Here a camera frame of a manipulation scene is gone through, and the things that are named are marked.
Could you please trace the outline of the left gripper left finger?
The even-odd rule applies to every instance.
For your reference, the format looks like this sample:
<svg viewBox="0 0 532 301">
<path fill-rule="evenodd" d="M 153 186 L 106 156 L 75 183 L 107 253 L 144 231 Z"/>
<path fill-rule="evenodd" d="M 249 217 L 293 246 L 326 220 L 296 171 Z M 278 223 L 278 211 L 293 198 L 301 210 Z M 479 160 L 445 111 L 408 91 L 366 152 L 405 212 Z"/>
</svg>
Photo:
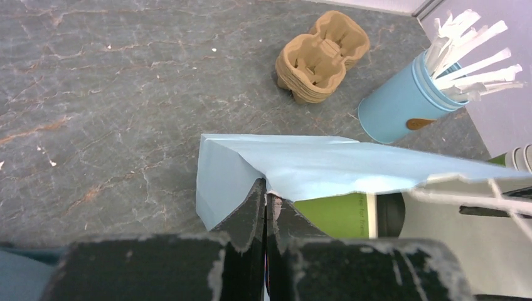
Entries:
<svg viewBox="0 0 532 301">
<path fill-rule="evenodd" d="M 265 180 L 206 233 L 122 235 L 71 244 L 43 300 L 262 300 Z"/>
</svg>

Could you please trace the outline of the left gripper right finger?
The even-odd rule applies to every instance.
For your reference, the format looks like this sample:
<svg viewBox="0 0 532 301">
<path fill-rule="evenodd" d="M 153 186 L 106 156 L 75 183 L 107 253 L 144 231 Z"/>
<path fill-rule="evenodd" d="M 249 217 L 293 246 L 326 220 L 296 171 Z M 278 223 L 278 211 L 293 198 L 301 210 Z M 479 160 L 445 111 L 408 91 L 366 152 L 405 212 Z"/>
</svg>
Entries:
<svg viewBox="0 0 532 301">
<path fill-rule="evenodd" d="M 290 201 L 268 194 L 271 300 L 473 300 L 458 260 L 441 242 L 336 240 Z"/>
</svg>

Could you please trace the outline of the light blue paper bag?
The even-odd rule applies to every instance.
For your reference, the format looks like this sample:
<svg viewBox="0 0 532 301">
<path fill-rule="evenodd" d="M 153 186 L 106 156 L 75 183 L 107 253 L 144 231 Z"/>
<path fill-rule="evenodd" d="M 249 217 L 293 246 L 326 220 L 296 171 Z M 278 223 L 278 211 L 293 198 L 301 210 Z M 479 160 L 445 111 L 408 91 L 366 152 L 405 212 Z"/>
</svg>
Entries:
<svg viewBox="0 0 532 301">
<path fill-rule="evenodd" d="M 294 206 L 351 193 L 402 193 L 398 239 L 443 243 L 473 300 L 531 299 L 529 173 L 344 137 L 203 134 L 196 211 L 205 227 L 211 231 L 241 205 L 257 179 L 265 180 L 262 300 L 271 300 L 267 195 Z"/>
</svg>

